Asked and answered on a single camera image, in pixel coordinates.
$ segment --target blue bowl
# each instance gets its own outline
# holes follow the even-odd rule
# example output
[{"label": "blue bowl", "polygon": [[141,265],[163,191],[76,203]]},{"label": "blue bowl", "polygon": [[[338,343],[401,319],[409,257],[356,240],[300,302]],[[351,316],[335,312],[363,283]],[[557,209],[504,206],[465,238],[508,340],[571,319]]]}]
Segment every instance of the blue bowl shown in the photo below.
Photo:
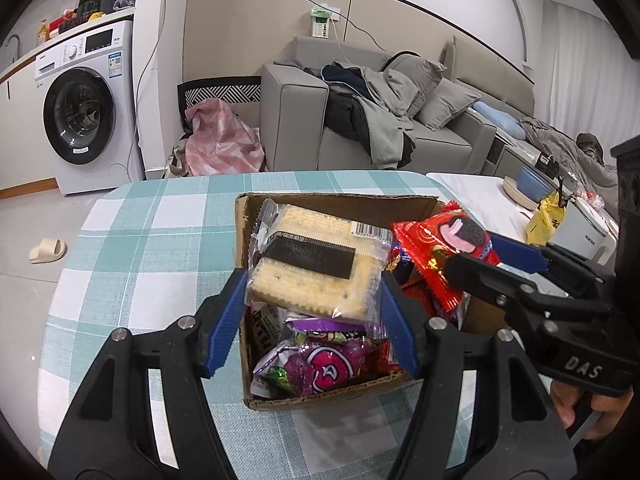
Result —
[{"label": "blue bowl", "polygon": [[523,166],[518,174],[518,191],[537,203],[545,196],[549,196],[553,188],[542,180],[542,177],[537,176],[531,168]]}]

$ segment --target washing machine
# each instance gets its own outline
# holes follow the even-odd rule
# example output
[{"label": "washing machine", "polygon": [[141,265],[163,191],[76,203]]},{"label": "washing machine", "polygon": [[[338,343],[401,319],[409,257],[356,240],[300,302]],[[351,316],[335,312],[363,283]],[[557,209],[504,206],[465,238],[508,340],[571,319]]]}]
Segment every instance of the washing machine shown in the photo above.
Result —
[{"label": "washing machine", "polygon": [[35,81],[62,194],[143,180],[131,75],[133,22],[109,23],[38,54]]}]

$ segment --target wall outlet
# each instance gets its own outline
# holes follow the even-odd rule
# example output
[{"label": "wall outlet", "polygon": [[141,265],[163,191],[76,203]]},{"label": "wall outlet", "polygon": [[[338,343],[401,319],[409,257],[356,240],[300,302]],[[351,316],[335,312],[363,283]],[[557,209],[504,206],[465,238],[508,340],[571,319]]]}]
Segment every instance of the wall outlet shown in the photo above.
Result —
[{"label": "wall outlet", "polygon": [[331,19],[334,20],[334,22],[340,21],[340,12],[342,11],[338,7],[332,7],[331,5],[328,5],[328,4],[320,4],[320,5],[322,7],[326,7],[331,11]]}]

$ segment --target yellow plastic bag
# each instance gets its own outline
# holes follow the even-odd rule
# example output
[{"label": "yellow plastic bag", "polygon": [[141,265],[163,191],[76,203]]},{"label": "yellow plastic bag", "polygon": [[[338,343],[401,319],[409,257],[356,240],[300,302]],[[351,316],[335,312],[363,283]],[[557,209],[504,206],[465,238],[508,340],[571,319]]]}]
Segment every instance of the yellow plastic bag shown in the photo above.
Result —
[{"label": "yellow plastic bag", "polygon": [[558,192],[543,198],[526,227],[527,244],[546,245],[564,219],[564,207],[558,205]]}]

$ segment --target black label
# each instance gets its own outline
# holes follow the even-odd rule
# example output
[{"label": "black label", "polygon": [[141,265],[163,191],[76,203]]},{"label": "black label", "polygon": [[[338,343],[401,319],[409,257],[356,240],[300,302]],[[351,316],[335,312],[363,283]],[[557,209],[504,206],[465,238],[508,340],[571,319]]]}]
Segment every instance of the black label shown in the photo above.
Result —
[{"label": "black label", "polygon": [[356,250],[311,238],[277,233],[264,251],[265,258],[301,269],[348,280]]}]

